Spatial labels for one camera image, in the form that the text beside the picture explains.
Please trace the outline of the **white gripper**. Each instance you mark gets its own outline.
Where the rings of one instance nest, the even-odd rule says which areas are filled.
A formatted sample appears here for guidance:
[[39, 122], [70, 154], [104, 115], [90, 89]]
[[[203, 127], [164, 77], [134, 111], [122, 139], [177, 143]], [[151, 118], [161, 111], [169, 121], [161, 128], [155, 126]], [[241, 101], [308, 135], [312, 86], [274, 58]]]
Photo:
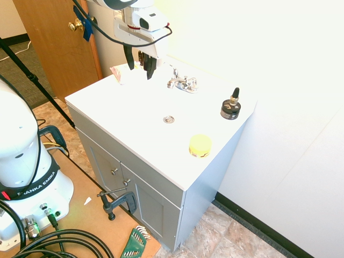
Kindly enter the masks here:
[[[114, 15], [114, 36], [117, 40], [124, 42], [143, 52], [143, 65], [146, 71], [147, 79], [150, 80], [154, 74], [156, 67], [160, 67], [164, 63], [167, 55], [169, 30], [161, 28], [154, 32], [144, 29], [129, 28], [122, 21], [121, 14], [115, 12]], [[134, 69], [134, 57], [132, 47], [123, 46], [125, 58], [130, 70]]]

